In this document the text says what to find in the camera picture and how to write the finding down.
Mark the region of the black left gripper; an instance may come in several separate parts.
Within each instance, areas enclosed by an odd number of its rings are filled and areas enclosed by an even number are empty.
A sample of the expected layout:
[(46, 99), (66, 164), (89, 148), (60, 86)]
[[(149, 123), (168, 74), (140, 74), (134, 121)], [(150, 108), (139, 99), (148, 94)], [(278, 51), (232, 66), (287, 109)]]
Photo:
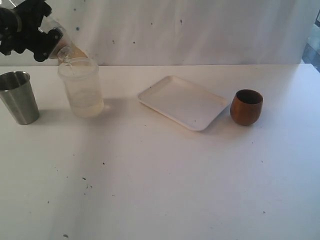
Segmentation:
[(10, 55), (12, 51), (33, 53), (37, 62), (44, 62), (53, 53), (63, 37), (59, 28), (48, 33), (38, 31), (43, 16), (48, 17), (52, 8), (45, 0), (24, 0), (14, 8), (0, 8), (0, 52)]

